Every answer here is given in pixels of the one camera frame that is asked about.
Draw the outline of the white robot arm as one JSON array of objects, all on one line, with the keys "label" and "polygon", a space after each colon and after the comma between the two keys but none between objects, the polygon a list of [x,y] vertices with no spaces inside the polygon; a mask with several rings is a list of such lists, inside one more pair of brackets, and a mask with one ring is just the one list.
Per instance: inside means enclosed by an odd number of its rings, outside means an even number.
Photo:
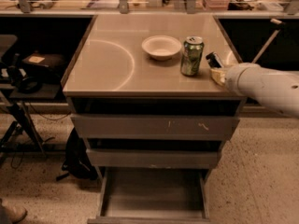
[{"label": "white robot arm", "polygon": [[299,118],[299,76],[295,73],[240,63],[211,68],[212,79],[228,91],[246,96],[280,115]]}]

